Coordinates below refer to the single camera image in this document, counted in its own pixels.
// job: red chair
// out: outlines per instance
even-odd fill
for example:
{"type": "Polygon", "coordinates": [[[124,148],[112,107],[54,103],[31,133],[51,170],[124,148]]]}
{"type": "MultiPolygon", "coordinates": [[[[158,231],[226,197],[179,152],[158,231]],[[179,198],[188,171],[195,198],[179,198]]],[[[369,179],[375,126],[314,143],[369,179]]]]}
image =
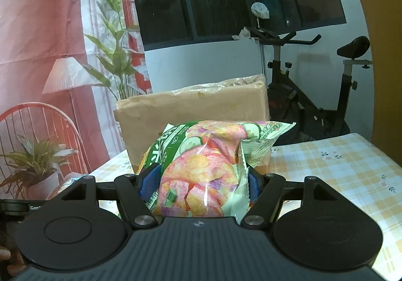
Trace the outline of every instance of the red chair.
{"type": "MultiPolygon", "coordinates": [[[[52,138],[57,143],[66,144],[66,148],[77,149],[76,154],[67,157],[69,164],[60,167],[63,178],[71,172],[91,172],[76,126],[67,114],[58,108],[46,103],[31,102],[8,109],[0,115],[0,152],[5,154],[21,150],[17,134],[37,141],[52,138]]],[[[13,168],[6,165],[6,159],[0,157],[0,180],[7,178],[12,170],[13,168]]],[[[4,186],[3,191],[10,191],[11,196],[15,197],[15,191],[10,185],[4,186]]]]}

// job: checkered tablecloth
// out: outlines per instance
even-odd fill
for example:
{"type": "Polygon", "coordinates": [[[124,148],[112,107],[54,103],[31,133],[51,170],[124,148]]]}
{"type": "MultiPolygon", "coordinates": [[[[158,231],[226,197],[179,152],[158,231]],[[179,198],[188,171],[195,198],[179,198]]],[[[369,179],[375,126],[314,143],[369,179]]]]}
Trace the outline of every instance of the checkered tablecloth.
{"type": "MultiPolygon", "coordinates": [[[[373,268],[386,280],[402,277],[402,168],[358,134],[272,148],[270,172],[290,181],[314,175],[370,215],[383,231],[373,268]]],[[[98,182],[133,173],[127,151],[95,170],[98,182]]],[[[284,205],[281,214],[300,206],[284,205]]],[[[113,202],[101,207],[117,214],[113,202]]]]}

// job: lampshade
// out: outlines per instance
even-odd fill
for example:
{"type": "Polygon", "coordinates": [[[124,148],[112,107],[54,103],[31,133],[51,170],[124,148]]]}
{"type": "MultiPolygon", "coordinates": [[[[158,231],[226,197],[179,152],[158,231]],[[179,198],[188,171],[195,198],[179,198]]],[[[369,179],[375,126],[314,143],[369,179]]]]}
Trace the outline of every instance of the lampshade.
{"type": "Polygon", "coordinates": [[[42,94],[72,89],[81,86],[101,86],[73,57],[57,59],[47,77],[42,94]]]}

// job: black saddle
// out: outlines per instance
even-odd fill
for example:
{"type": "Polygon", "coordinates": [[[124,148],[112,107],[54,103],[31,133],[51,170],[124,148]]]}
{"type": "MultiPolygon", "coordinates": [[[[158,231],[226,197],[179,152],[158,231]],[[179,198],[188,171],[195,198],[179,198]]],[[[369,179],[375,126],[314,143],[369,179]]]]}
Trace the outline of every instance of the black saddle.
{"type": "Polygon", "coordinates": [[[360,36],[351,41],[351,43],[339,48],[336,53],[341,57],[354,60],[364,55],[369,48],[369,39],[366,36],[360,36]]]}

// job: cardboard box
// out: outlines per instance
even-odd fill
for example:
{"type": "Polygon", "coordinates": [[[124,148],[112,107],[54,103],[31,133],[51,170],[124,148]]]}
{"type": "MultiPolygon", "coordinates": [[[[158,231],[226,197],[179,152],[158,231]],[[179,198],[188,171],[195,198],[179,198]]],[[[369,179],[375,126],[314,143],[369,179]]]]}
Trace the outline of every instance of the cardboard box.
{"type": "MultiPolygon", "coordinates": [[[[255,75],[135,96],[117,103],[115,118],[120,122],[131,164],[138,167],[168,123],[269,121],[267,85],[263,75],[255,75]]],[[[270,156],[271,151],[260,165],[267,166],[270,156]]]]}

